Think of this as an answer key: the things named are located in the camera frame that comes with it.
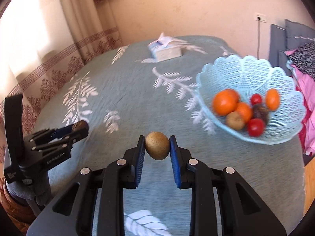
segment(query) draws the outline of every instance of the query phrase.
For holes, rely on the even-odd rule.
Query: bedspread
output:
[[[79,170],[106,167],[137,145],[139,135],[175,135],[180,147],[209,167],[234,167],[262,197],[290,233],[303,217],[304,165],[298,136],[278,145],[247,143],[203,118],[194,98],[196,75],[206,63],[236,53],[216,37],[179,37],[207,54],[190,50],[155,64],[144,41],[107,52],[84,66],[41,112],[35,129],[89,120],[89,136],[73,146],[72,157],[49,172],[52,192]],[[181,77],[177,84],[172,81]],[[127,235],[188,235],[191,191],[174,183],[170,157],[145,155],[141,183],[124,191]]]

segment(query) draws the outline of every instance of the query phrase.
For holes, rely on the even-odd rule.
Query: curtain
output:
[[[106,14],[107,20],[101,22],[94,0],[60,1],[70,32],[85,63],[121,46],[118,28],[110,10]]]
[[[0,19],[0,163],[4,98],[23,93],[23,133],[45,104],[92,58],[121,46],[115,20],[95,0],[12,0]]]

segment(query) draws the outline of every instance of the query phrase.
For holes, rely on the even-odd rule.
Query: metal screw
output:
[[[89,173],[90,173],[90,169],[89,169],[89,168],[83,168],[83,169],[81,169],[80,173],[81,173],[82,175],[89,174]]]
[[[190,159],[188,162],[190,165],[197,165],[198,164],[198,160],[196,160],[196,159]]]
[[[119,160],[117,161],[117,164],[118,164],[119,166],[125,165],[126,163],[127,163],[127,161],[126,161],[125,159],[119,159]]]
[[[225,169],[225,171],[226,171],[228,174],[233,174],[233,173],[235,172],[235,169],[232,168],[232,167],[227,167],[227,168]]]

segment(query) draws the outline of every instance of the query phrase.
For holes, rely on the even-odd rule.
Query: light blue plastic bowl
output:
[[[274,145],[292,139],[302,129],[301,121],[305,117],[303,95],[296,91],[293,79],[286,76],[280,67],[272,67],[265,59],[257,60],[253,56],[241,59],[237,55],[220,57],[214,64],[204,65],[196,77],[198,88],[196,96],[204,114],[215,125],[229,134],[244,141]],[[260,137],[250,137],[246,131],[235,131],[225,125],[225,117],[212,111],[212,99],[216,93],[225,89],[234,89],[241,96],[241,102],[250,104],[250,98],[258,93],[265,96],[267,90],[277,89],[281,95],[281,104],[277,111],[270,112],[270,121]]]

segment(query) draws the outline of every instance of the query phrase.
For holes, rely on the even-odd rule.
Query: cherry tomato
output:
[[[264,133],[265,123],[262,119],[251,119],[247,124],[247,131],[250,136],[260,136]]]
[[[252,98],[250,99],[250,103],[252,104],[252,106],[254,104],[261,104],[262,103],[261,96],[259,94],[252,95]]]

